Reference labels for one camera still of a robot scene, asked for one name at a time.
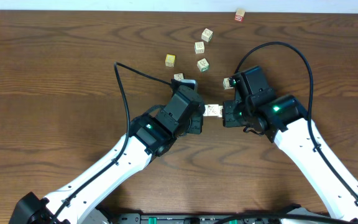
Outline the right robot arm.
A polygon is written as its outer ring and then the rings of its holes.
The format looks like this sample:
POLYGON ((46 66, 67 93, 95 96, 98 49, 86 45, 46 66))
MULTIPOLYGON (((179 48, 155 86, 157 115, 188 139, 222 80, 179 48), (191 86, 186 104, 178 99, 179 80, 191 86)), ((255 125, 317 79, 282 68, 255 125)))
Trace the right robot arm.
POLYGON ((330 149, 294 96, 248 95, 225 101, 223 125, 266 136, 301 170, 331 217, 358 221, 358 180, 330 149))

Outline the white block red side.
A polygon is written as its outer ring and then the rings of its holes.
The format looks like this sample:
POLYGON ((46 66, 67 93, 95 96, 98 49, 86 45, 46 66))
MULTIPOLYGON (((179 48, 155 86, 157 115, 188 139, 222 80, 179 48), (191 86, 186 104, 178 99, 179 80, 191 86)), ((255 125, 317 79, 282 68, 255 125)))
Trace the white block red side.
POLYGON ((223 106, 220 106, 219 105, 219 115, 218 115, 219 118, 222 118, 223 117, 223 106))

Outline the white block yellow side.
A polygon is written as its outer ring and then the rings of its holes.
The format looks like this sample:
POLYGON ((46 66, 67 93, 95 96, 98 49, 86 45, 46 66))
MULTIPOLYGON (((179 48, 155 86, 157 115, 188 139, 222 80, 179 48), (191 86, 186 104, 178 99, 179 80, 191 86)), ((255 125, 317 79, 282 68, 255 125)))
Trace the white block yellow side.
POLYGON ((219 109, 219 105, 207 105, 206 106, 206 112, 208 116, 217 116, 219 117, 221 112, 219 109))

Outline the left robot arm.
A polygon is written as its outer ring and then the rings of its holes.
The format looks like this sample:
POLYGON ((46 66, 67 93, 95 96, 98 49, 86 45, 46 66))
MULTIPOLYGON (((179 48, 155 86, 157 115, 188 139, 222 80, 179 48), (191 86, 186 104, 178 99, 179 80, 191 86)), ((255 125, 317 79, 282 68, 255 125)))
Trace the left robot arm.
POLYGON ((200 134, 205 110, 151 107, 131 121, 129 132, 105 156, 69 184, 44 198, 32 192, 22 197, 9 223, 83 223, 113 190, 165 154, 178 137, 200 134))

